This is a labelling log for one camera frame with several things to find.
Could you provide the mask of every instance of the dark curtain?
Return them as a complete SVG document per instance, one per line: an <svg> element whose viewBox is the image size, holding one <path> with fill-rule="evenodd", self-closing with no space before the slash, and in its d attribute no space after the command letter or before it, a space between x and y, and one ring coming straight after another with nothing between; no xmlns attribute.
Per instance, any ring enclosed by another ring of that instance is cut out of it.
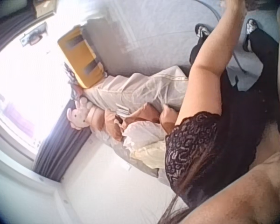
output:
<svg viewBox="0 0 280 224"><path fill-rule="evenodd" d="M32 0L28 0L24 8L0 18L0 51L35 21L36 11Z"/></svg>
<svg viewBox="0 0 280 224"><path fill-rule="evenodd" d="M78 131L70 126L66 117L68 108L76 108L73 100L68 102L50 135L41 144L33 167L34 172L57 182L91 135L90 128Z"/></svg>

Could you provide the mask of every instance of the cable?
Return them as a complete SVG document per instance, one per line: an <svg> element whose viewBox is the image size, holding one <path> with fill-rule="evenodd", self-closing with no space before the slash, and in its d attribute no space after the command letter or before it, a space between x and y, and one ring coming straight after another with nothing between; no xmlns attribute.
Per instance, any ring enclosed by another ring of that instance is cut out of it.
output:
<svg viewBox="0 0 280 224"><path fill-rule="evenodd" d="M206 7L215 15L215 17L216 17L216 19L218 20L218 22L220 21L220 19L221 19L220 14L219 14L212 6L210 6L209 4L207 4L207 3L203 2L203 1L200 1L200 0L194 0L194 1L196 1L196 2L198 2L198 3L200 3L200 4L204 5L204 6L206 6ZM234 53L234 51L233 51L232 55L233 55L233 57L234 57L236 63L238 64L238 67L242 70L243 73L246 74L247 71L244 70L244 69L242 68L242 66L240 65L240 63L239 63L239 61L238 61L238 58L237 58L236 54Z"/></svg>

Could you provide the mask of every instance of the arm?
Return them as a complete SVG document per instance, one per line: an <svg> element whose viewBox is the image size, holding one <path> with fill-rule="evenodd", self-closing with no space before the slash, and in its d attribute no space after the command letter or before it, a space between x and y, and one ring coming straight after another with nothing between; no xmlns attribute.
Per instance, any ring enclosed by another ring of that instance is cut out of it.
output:
<svg viewBox="0 0 280 224"><path fill-rule="evenodd" d="M227 0L227 9L201 47L176 124L201 111L221 114L220 77L236 46L245 17L244 0Z"/></svg>
<svg viewBox="0 0 280 224"><path fill-rule="evenodd" d="M220 191L184 224L271 224L280 218L280 153Z"/></svg>

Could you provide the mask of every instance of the yellow bag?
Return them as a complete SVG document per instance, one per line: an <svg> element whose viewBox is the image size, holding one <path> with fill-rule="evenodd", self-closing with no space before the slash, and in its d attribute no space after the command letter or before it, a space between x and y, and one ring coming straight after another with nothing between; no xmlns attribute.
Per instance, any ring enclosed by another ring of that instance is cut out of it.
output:
<svg viewBox="0 0 280 224"><path fill-rule="evenodd" d="M105 77L104 67L96 61L97 56L82 37L80 26L61 37L58 44L81 87L88 89Z"/></svg>

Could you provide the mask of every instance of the stuffed animal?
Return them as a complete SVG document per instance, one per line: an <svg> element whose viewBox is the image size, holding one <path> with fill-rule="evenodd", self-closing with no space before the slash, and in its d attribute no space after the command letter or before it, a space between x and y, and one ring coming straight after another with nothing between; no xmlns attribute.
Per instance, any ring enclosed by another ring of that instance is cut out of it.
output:
<svg viewBox="0 0 280 224"><path fill-rule="evenodd" d="M77 130L81 130L84 127L88 127L89 123L86 122L89 110L93 106L91 102L85 97L82 97L79 101L75 101L76 109L67 109L67 119L70 121L70 126Z"/></svg>

